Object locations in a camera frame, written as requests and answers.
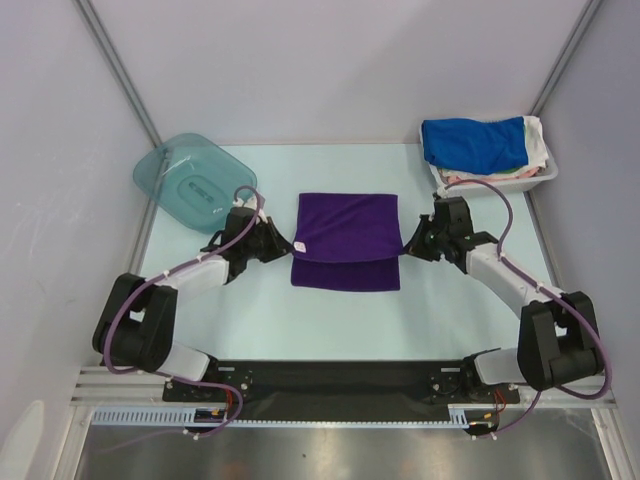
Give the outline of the purple microfiber towel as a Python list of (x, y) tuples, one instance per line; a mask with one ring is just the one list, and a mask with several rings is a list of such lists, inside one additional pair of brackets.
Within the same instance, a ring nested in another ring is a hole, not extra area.
[(395, 194), (302, 193), (291, 284), (340, 292), (401, 288)]

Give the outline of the blue towel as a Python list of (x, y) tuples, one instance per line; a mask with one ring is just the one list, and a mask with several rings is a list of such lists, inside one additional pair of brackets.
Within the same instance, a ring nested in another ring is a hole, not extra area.
[(424, 120), (420, 133), (425, 160), (435, 167), (491, 175), (528, 164), (522, 117)]

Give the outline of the green microfiber towel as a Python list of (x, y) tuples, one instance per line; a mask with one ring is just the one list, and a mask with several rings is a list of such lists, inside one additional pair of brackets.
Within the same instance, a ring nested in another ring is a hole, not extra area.
[(514, 168), (514, 169), (509, 169), (506, 171), (501, 171), (501, 172), (497, 172), (496, 176), (519, 176), (521, 174), (523, 174), (524, 172), (528, 171), (529, 167), (528, 166), (523, 166), (523, 167), (519, 167), (519, 168)]

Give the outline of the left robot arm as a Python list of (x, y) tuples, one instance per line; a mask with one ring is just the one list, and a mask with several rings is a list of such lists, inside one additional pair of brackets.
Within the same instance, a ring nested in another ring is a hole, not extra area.
[(136, 371), (179, 378), (199, 400), (214, 397), (220, 376), (215, 359), (174, 340), (178, 307), (239, 277), (252, 260), (269, 263), (293, 246), (273, 220), (251, 207), (234, 207), (224, 227), (196, 257), (153, 277), (117, 277), (92, 338), (114, 374)]

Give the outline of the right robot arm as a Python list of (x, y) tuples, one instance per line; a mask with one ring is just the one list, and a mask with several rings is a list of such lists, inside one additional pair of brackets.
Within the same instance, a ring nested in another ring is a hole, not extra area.
[(606, 371), (589, 296), (547, 287), (515, 265), (501, 238), (474, 230), (464, 198), (436, 196), (434, 212), (420, 217), (404, 253), (448, 261), (491, 290), (519, 319), (516, 347), (469, 357), (472, 369), (460, 377), (469, 400), (486, 400), (498, 384), (545, 391)]

